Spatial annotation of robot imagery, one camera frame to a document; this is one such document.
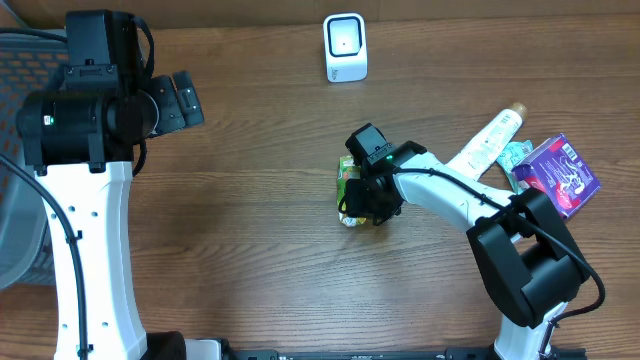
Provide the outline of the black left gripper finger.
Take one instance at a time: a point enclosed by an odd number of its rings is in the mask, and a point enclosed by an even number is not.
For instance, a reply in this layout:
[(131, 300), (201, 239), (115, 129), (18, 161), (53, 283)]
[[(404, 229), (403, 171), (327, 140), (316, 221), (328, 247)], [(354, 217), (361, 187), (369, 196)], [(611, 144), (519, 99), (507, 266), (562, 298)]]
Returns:
[(194, 127), (204, 123), (204, 115), (199, 100), (196, 97), (186, 97), (184, 99), (185, 110), (183, 117), (186, 127)]
[(196, 100), (198, 98), (191, 73), (178, 71), (173, 73), (173, 80), (179, 100)]

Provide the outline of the green snack pouch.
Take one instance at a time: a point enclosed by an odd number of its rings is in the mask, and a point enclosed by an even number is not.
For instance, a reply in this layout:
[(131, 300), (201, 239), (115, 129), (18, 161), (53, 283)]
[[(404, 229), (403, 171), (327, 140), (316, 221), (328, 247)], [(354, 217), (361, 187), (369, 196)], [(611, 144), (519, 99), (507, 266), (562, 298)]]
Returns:
[(345, 214), (346, 206), (342, 200), (346, 193), (346, 183), (351, 178), (360, 178), (360, 167), (355, 164), (352, 155), (341, 156), (337, 176), (337, 204), (339, 221), (346, 227), (356, 227), (366, 222), (365, 218), (349, 217)]

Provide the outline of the white tube gold cap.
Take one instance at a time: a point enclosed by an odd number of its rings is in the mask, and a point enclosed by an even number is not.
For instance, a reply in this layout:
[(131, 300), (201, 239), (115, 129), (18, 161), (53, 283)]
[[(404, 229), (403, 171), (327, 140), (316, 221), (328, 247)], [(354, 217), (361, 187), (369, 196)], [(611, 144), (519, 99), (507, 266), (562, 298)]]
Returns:
[(521, 128), (527, 113), (526, 106), (520, 102), (501, 110), (446, 166), (472, 180), (479, 180)]

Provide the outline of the teal packet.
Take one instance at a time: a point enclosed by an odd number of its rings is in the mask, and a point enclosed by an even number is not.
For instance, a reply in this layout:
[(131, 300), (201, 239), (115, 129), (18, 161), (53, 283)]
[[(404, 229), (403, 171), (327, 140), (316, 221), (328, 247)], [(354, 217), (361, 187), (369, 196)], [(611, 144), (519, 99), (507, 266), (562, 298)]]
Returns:
[(524, 142), (512, 141), (505, 146), (504, 150), (496, 160), (504, 171), (513, 192), (516, 194), (522, 193), (523, 189), (518, 184), (512, 170), (533, 150), (533, 143), (530, 140), (526, 140)]

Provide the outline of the purple snack packet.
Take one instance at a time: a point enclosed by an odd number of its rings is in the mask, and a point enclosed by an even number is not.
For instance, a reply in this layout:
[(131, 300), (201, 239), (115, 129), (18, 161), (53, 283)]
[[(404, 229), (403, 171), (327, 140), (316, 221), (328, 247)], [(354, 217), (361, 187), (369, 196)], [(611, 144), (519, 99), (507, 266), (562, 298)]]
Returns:
[(575, 215), (601, 188), (595, 173), (563, 133), (536, 147), (511, 173), (523, 189), (544, 192), (564, 219)]

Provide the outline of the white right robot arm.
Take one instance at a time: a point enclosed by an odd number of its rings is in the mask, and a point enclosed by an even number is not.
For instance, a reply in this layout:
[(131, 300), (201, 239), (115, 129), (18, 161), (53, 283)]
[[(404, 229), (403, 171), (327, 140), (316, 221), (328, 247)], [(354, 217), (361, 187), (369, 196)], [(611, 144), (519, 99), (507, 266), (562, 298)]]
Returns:
[(571, 316), (568, 303), (593, 275), (549, 197), (520, 195), (467, 178), (415, 142), (388, 142), (366, 124), (345, 143), (359, 173), (338, 203), (349, 217), (380, 225), (405, 203), (439, 215), (467, 236), (484, 287), (502, 315), (487, 350), (448, 350), (446, 358), (583, 359), (583, 349), (561, 349), (551, 337)]

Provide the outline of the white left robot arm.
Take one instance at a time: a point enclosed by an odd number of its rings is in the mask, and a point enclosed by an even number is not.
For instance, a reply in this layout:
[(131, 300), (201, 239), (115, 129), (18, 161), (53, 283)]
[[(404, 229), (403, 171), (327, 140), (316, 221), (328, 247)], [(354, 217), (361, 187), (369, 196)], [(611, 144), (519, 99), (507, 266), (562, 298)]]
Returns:
[(27, 182), (41, 195), (53, 248), (59, 359), (216, 359), (213, 340), (150, 333), (134, 295), (128, 231), (133, 178), (148, 139), (203, 123), (187, 72), (158, 76), (136, 15), (66, 16), (69, 60), (17, 115)]

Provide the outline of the grey plastic mesh basket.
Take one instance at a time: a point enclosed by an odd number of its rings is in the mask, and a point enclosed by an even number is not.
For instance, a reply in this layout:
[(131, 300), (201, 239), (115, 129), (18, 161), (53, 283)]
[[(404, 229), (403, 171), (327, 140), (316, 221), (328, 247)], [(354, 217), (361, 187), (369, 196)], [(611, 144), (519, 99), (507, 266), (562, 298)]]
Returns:
[[(1, 154), (28, 173), (16, 115), (26, 96), (47, 85), (68, 61), (63, 43), (20, 34), (1, 36)], [(40, 195), (1, 168), (1, 287), (55, 284), (47, 216)]]

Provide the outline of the brown cardboard back panel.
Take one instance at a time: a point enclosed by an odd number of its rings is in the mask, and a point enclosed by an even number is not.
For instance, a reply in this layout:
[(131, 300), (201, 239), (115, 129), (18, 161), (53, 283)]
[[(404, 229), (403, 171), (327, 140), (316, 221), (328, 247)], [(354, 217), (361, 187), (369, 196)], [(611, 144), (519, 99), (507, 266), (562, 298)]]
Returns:
[(356, 12), (369, 22), (630, 14), (639, 0), (6, 0), (3, 26), (54, 29), (65, 14), (108, 9), (143, 17), (154, 28), (299, 25)]

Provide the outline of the black front rail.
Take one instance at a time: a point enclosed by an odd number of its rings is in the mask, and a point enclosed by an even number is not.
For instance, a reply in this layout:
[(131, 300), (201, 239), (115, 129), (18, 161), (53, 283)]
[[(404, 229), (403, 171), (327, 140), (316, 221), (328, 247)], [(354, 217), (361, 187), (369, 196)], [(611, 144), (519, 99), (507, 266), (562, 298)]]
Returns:
[(226, 349), (223, 359), (234, 360), (491, 360), (498, 359), (488, 347), (453, 347), (443, 351), (391, 352), (290, 352)]

